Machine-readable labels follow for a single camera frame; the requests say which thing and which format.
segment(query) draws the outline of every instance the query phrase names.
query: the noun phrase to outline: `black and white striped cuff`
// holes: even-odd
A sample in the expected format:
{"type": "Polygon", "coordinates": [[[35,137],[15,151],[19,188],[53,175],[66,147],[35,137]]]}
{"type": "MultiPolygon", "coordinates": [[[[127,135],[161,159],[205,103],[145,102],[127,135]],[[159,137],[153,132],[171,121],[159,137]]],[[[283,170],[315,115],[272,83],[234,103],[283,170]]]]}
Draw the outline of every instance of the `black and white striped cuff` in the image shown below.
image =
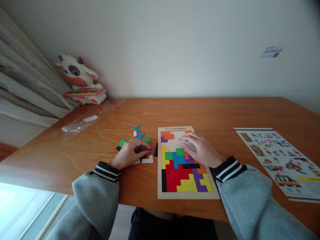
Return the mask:
{"type": "Polygon", "coordinates": [[[96,168],[93,170],[93,173],[111,182],[116,182],[118,181],[121,171],[109,166],[105,162],[99,162],[96,168]]]}
{"type": "Polygon", "coordinates": [[[245,170],[247,170],[247,166],[241,165],[234,157],[229,157],[220,166],[213,168],[219,182],[225,182],[228,179],[234,178],[245,170]]]}

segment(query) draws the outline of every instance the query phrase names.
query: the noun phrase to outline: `cow figurine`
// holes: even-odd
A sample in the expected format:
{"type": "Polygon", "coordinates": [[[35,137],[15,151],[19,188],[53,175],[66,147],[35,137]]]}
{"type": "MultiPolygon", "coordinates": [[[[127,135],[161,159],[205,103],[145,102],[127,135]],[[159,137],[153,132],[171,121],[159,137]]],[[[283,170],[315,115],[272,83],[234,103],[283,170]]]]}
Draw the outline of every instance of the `cow figurine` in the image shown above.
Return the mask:
{"type": "Polygon", "coordinates": [[[72,98],[76,103],[84,105],[87,103],[100,104],[107,98],[107,89],[100,83],[94,84],[98,79],[96,72],[83,64],[82,57],[78,60],[72,56],[63,54],[59,56],[61,63],[56,63],[59,70],[64,70],[65,76],[71,82],[73,90],[64,93],[63,96],[72,98]]]}

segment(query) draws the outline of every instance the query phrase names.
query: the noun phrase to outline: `hand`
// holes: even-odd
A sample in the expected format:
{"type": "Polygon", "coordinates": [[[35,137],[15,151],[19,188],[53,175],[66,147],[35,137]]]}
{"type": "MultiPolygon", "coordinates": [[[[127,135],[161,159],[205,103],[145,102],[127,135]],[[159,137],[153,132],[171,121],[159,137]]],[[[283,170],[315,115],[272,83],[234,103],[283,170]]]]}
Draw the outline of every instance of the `hand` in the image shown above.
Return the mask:
{"type": "Polygon", "coordinates": [[[108,165],[118,170],[122,170],[142,158],[144,155],[151,153],[151,151],[147,151],[146,148],[151,148],[148,143],[140,139],[131,139],[124,144],[120,152],[118,152],[116,157],[108,165]],[[140,145],[142,145],[142,152],[136,153],[140,145]]]}
{"type": "Polygon", "coordinates": [[[182,143],[183,149],[193,159],[197,160],[205,166],[216,168],[221,163],[226,161],[201,135],[189,132],[184,134],[179,140],[185,140],[192,143],[196,147],[196,151],[193,151],[187,144],[182,143]]]}

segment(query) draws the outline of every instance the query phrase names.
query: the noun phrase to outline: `wooden table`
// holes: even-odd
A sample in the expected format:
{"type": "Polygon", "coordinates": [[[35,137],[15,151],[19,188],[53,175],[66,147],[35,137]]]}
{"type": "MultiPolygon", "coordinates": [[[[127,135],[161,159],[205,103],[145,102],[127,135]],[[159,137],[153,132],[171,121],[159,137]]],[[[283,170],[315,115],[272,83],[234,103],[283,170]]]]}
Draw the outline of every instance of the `wooden table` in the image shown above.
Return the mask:
{"type": "MultiPolygon", "coordinates": [[[[193,126],[225,157],[235,156],[266,174],[234,127],[273,128],[318,166],[320,116],[287,99],[180,98],[128,99],[91,128],[62,141],[61,128],[93,105],[80,106],[0,163],[0,182],[73,194],[71,183],[98,161],[110,162],[122,140],[133,138],[133,128],[151,138],[158,127],[193,126]]],[[[154,164],[128,167],[120,177],[122,204],[228,221],[221,200],[157,199],[157,158],[154,164]]],[[[292,202],[273,182],[273,197],[303,224],[319,234],[320,206],[292,202]]]]}

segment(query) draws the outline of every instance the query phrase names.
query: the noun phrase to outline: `person's legs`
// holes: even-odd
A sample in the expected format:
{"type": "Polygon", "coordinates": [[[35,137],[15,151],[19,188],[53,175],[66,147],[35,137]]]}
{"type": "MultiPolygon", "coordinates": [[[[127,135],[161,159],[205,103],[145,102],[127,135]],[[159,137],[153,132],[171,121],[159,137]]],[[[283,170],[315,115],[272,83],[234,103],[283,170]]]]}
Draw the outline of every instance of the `person's legs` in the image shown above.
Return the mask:
{"type": "Polygon", "coordinates": [[[218,240],[218,235],[213,220],[182,216],[174,218],[173,223],[176,239],[218,240]]]}
{"type": "Polygon", "coordinates": [[[131,217],[128,240],[173,239],[172,214],[136,208],[131,217]]]}

